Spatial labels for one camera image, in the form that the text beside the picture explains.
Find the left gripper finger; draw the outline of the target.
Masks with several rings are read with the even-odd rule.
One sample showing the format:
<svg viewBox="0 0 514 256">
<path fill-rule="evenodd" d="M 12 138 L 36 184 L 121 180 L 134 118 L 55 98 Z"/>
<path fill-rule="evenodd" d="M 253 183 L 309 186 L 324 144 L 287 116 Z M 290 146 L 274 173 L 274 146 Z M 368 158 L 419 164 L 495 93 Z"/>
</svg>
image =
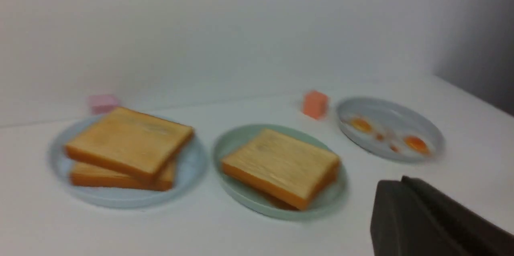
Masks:
<svg viewBox="0 0 514 256">
<path fill-rule="evenodd" d="M 422 179 L 380 180 L 370 223 L 375 256 L 512 256 L 514 237 Z"/>
</svg>

